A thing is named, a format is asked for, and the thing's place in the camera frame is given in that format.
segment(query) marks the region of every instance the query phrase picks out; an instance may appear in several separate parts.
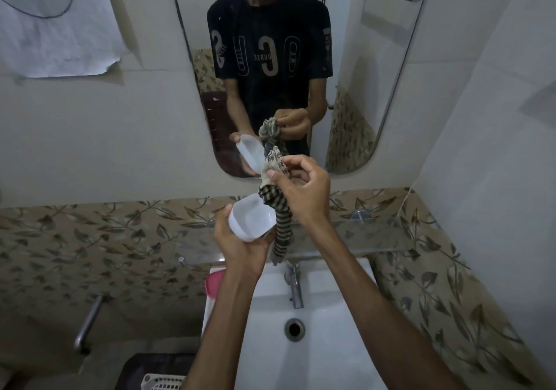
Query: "white paper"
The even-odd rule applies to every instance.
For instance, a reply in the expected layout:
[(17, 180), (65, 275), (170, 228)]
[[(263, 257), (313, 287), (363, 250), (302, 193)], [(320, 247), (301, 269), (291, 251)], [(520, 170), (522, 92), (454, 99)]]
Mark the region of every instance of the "white paper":
[(98, 75), (126, 52), (110, 0), (0, 0), (0, 55), (20, 75)]

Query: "pink object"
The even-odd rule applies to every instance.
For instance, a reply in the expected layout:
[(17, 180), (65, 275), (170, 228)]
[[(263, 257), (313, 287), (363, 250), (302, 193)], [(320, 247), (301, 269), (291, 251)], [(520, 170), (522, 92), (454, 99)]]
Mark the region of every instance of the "pink object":
[(226, 269), (218, 270), (217, 272), (211, 273), (207, 276), (205, 280), (205, 290), (209, 298), (216, 299), (218, 296), (218, 290), (220, 288), (220, 282), (226, 273)]

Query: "black t-shirt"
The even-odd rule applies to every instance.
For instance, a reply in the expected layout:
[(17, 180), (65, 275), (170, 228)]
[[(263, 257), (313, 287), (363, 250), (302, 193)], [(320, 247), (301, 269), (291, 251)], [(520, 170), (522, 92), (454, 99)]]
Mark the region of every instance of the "black t-shirt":
[[(276, 110), (307, 107), (309, 80), (332, 76), (330, 16), (318, 0), (217, 0), (207, 21), (216, 76), (238, 80), (255, 133)], [(306, 137), (286, 145), (309, 152)]]

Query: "checkered cloth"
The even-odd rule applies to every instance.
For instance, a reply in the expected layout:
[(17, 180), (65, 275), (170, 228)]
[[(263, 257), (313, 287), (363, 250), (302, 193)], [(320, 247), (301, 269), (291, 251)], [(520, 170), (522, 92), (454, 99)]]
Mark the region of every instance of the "checkered cloth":
[(268, 169), (273, 169), (282, 172), (286, 177), (290, 177), (288, 169), (282, 163), (282, 155), (287, 155), (288, 151), (284, 142), (279, 140), (279, 136), (280, 127), (276, 118), (267, 119), (259, 130), (259, 137), (265, 146), (265, 164), (262, 168), (259, 195), (265, 204), (276, 210), (276, 240), (270, 255), (274, 265), (284, 260), (288, 246), (291, 244), (292, 234), (292, 213), (288, 201), (280, 188), (274, 185), (266, 175)]

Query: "white sink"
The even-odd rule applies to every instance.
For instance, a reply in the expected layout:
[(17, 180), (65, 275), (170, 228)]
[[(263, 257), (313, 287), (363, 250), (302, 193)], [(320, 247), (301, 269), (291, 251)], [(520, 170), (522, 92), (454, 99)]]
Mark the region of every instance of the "white sink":
[[(372, 277), (367, 259), (358, 259)], [(302, 261), (302, 309), (294, 309), (284, 263), (267, 264), (255, 289), (237, 370), (236, 390), (387, 390), (365, 350), (344, 299), (323, 260)], [(203, 331), (214, 301), (207, 298)], [(305, 336), (284, 328), (301, 320)]]

